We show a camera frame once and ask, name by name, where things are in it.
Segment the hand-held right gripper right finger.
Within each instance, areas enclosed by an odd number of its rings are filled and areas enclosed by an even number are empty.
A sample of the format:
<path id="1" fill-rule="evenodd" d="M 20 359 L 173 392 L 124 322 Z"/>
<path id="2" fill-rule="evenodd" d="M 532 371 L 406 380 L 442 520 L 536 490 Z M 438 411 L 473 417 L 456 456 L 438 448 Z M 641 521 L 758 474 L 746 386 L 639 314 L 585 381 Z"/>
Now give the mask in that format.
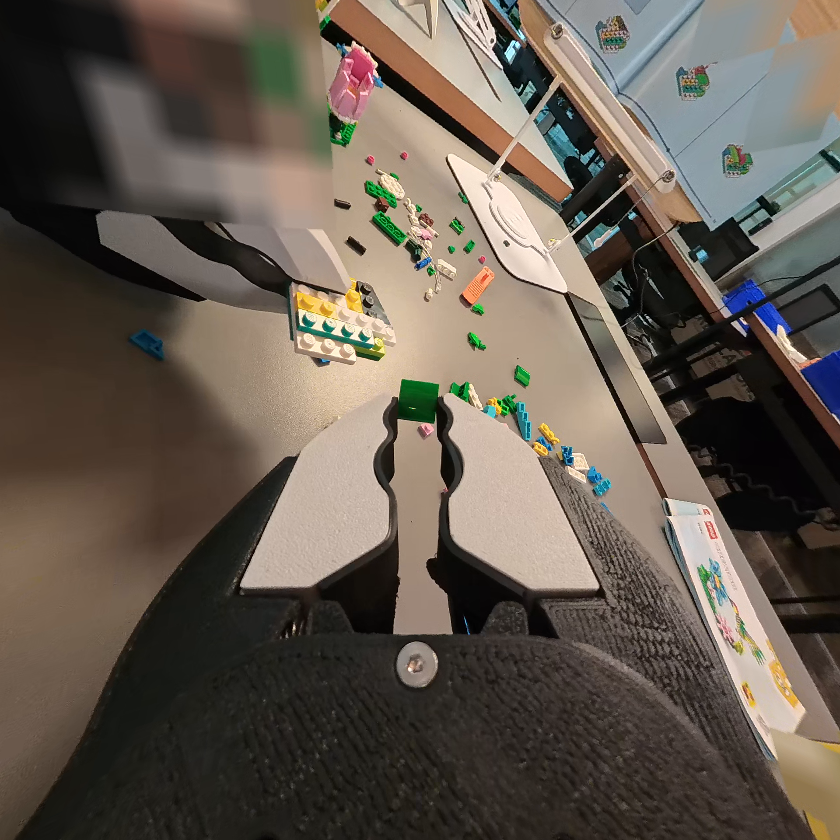
<path id="1" fill-rule="evenodd" d="M 437 401 L 439 536 L 515 596 L 594 596 L 600 583 L 542 459 L 508 425 L 454 394 Z"/>

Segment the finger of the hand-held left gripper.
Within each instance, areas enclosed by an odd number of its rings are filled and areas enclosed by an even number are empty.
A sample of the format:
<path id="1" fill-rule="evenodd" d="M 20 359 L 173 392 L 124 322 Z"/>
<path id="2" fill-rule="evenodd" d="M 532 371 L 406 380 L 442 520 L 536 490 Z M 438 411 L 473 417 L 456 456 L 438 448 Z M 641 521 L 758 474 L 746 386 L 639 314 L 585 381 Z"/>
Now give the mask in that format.
<path id="1" fill-rule="evenodd" d="M 216 234 L 257 249 L 304 285 L 346 292 L 351 279 L 329 236 L 321 229 L 274 228 L 205 222 Z"/>
<path id="2" fill-rule="evenodd" d="M 100 211 L 98 236 L 101 245 L 200 298 L 254 311 L 288 311 L 284 294 L 256 285 L 224 262 L 197 254 L 151 216 Z"/>

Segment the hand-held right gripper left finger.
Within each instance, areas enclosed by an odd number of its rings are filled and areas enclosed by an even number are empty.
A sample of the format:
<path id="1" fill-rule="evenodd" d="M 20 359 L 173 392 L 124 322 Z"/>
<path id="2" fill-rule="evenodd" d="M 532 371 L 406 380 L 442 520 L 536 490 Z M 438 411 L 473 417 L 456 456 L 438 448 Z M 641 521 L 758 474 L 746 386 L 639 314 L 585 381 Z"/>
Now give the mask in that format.
<path id="1" fill-rule="evenodd" d="M 373 397 L 325 427 L 291 468 L 240 582 L 244 594 L 312 594 L 392 536 L 390 481 L 378 477 L 392 440 L 394 399 Z"/>

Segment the white yellow teal brick assembly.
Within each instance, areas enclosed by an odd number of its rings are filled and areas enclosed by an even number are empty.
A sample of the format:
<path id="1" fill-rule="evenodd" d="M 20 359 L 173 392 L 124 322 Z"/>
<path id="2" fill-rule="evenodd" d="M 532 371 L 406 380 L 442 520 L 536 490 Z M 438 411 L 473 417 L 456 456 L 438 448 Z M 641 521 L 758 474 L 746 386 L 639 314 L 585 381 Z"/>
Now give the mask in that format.
<path id="1" fill-rule="evenodd" d="M 322 363 L 381 361 L 396 332 L 373 287 L 352 280 L 344 293 L 292 281 L 288 288 L 293 349 Z"/>

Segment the green square brick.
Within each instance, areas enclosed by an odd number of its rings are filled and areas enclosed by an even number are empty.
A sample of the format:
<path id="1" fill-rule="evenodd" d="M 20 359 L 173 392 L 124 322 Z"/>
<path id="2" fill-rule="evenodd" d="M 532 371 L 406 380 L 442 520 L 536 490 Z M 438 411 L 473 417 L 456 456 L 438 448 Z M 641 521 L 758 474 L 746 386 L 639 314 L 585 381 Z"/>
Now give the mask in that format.
<path id="1" fill-rule="evenodd" d="M 418 424 L 434 424 L 437 414 L 439 384 L 402 379 L 397 403 L 397 418 Z"/>

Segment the white desk lamp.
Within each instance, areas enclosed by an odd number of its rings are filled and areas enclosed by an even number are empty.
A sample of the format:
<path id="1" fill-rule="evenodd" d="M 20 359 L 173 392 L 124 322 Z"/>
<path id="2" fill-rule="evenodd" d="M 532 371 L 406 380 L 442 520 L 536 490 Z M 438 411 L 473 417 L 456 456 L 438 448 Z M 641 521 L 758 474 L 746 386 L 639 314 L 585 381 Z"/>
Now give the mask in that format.
<path id="1" fill-rule="evenodd" d="M 571 233 L 546 245 L 520 200 L 501 181 L 501 167 L 524 134 L 533 128 L 537 113 L 548 104 L 557 89 L 566 86 L 577 93 L 612 132 L 618 160 L 626 165 L 629 177 L 610 200 L 639 180 L 646 181 L 648 190 L 670 193 L 676 187 L 676 171 L 664 152 L 639 128 L 606 85 L 565 22 L 552 24 L 545 32 L 543 42 L 551 57 L 559 61 L 560 74 L 552 80 L 538 106 L 528 115 L 493 169 L 485 173 L 455 154 L 449 154 L 446 161 L 505 270 L 535 286 L 566 293 L 568 286 L 553 254 L 572 238 Z"/>

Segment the pile of small colourful bricks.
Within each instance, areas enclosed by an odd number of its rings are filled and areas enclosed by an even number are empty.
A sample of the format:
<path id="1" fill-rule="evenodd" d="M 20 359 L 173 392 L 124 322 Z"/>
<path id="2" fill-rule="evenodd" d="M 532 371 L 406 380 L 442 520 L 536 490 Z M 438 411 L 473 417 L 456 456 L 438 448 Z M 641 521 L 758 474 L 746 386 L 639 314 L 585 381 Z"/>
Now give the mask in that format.
<path id="1" fill-rule="evenodd" d="M 534 426 L 526 403 L 519 400 L 516 394 L 504 395 L 502 398 L 490 397 L 482 401 L 470 381 L 460 384 L 451 382 L 448 393 L 489 418 L 502 421 L 504 425 L 511 418 L 514 426 L 507 426 L 508 430 L 516 431 L 535 454 L 544 458 L 554 456 L 571 478 L 590 488 L 595 498 L 602 500 L 612 488 L 611 480 L 591 465 L 582 452 L 571 445 L 562 444 L 549 425 L 541 423 Z"/>

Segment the green white brick cluster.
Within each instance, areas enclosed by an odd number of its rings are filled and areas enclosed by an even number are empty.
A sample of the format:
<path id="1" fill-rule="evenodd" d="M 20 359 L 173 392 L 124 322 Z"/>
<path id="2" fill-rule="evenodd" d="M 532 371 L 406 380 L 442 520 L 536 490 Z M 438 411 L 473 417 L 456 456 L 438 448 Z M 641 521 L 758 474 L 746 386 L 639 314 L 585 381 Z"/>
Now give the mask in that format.
<path id="1" fill-rule="evenodd" d="M 375 172 L 378 175 L 377 180 L 366 180 L 364 182 L 365 192 L 377 201 L 385 202 L 389 207 L 396 207 L 405 198 L 402 184 L 393 173 L 385 173 L 380 170 Z"/>

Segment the scatter of tiny mixed bricks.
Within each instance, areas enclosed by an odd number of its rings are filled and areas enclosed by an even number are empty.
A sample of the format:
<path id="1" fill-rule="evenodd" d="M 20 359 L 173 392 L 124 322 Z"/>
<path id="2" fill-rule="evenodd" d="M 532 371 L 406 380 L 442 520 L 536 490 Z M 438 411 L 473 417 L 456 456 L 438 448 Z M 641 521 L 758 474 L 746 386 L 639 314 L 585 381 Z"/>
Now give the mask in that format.
<path id="1" fill-rule="evenodd" d="M 466 280 L 465 270 L 459 270 L 454 263 L 455 255 L 450 251 L 443 254 L 443 250 L 436 252 L 439 233 L 434 229 L 431 218 L 426 212 L 416 205 L 409 196 L 405 196 L 401 202 L 406 216 L 407 233 L 405 247 L 413 257 L 413 269 L 421 281 L 425 283 L 422 288 L 422 300 L 431 302 L 441 293 L 447 283 L 455 284 L 457 280 Z M 468 308 L 470 306 L 463 300 L 460 292 L 460 300 Z"/>

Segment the pink flower brick model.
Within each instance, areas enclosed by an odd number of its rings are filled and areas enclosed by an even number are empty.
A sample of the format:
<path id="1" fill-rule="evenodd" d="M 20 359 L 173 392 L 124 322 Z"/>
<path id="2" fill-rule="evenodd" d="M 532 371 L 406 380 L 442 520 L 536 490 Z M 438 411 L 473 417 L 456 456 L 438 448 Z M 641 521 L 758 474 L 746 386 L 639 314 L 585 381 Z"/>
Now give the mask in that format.
<path id="1" fill-rule="evenodd" d="M 339 45 L 341 60 L 327 93 L 332 144 L 346 148 L 376 88 L 383 88 L 378 62 L 372 53 L 352 41 Z"/>

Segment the wooden edged table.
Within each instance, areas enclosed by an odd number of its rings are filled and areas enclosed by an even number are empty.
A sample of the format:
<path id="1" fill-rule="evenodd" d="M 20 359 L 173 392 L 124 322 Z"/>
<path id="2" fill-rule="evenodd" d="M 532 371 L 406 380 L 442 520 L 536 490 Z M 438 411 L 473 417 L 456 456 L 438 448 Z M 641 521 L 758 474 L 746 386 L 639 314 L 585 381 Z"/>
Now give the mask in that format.
<path id="1" fill-rule="evenodd" d="M 484 149 L 490 163 L 518 134 L 529 110 L 502 69 L 466 37 L 447 2 L 437 3 L 435 36 L 425 2 L 341 1 L 331 20 L 441 109 Z"/>

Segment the brick instruction booklet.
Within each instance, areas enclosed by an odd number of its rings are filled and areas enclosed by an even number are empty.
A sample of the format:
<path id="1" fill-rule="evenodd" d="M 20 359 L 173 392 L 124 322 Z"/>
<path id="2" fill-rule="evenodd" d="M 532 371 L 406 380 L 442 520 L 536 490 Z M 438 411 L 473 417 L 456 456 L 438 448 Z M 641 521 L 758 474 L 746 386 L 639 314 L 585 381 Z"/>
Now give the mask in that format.
<path id="1" fill-rule="evenodd" d="M 665 536 L 759 741 L 777 759 L 773 734 L 794 734 L 805 715 L 729 557 L 711 508 L 663 499 Z"/>

